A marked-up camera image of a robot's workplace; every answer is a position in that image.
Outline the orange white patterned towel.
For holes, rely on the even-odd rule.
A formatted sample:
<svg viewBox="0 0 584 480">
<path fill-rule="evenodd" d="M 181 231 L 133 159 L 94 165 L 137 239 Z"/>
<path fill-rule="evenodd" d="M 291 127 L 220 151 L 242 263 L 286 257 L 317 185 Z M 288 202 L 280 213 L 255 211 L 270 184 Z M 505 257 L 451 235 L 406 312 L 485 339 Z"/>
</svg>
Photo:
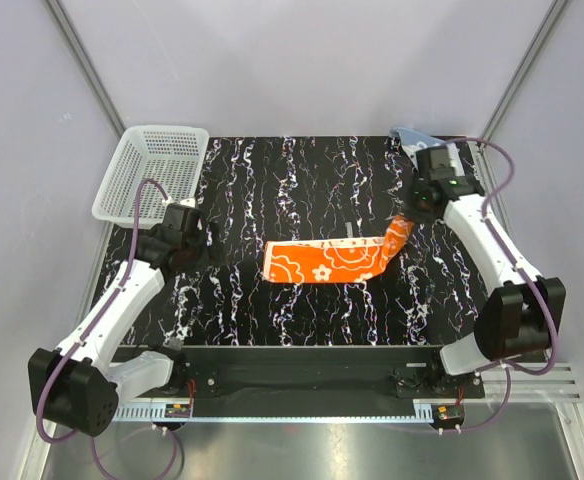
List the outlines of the orange white patterned towel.
<svg viewBox="0 0 584 480">
<path fill-rule="evenodd" d="M 262 277 L 278 284 L 364 283 L 385 272 L 413 227 L 397 216 L 380 237 L 270 241 Z"/>
</svg>

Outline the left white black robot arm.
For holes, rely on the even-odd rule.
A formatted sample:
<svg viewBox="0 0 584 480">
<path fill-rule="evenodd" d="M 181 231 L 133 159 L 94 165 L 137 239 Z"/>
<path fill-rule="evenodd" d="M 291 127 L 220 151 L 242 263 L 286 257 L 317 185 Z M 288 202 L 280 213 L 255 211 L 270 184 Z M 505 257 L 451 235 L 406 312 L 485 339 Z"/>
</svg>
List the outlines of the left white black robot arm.
<svg viewBox="0 0 584 480">
<path fill-rule="evenodd" d="M 214 222 L 199 220 L 193 229 L 157 224 L 145 233 L 133 232 L 128 259 L 93 309 L 55 349 L 39 348 L 28 361 L 39 437 L 48 444 L 58 441 L 46 432 L 46 421 L 70 434 L 96 437 L 120 404 L 153 389 L 180 394 L 188 372 L 175 351 L 160 347 L 119 365 L 112 360 L 126 332 L 172 278 L 224 260 Z"/>
</svg>

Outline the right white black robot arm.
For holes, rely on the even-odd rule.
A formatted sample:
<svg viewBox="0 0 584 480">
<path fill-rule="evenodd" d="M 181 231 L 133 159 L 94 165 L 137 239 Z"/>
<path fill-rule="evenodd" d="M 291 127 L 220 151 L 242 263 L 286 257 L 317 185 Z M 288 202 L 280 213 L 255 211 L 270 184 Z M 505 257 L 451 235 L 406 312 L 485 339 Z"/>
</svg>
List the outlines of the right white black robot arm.
<svg viewBox="0 0 584 480">
<path fill-rule="evenodd" d="M 469 177 L 416 178 L 409 187 L 406 217 L 421 224 L 446 224 L 489 293 L 472 332 L 442 347 L 440 363 L 426 371 L 429 390 L 448 396 L 460 387 L 462 375 L 500 362 L 532 376 L 549 373 L 557 361 L 566 288 L 559 278 L 544 277 L 520 253 L 479 182 Z"/>
</svg>

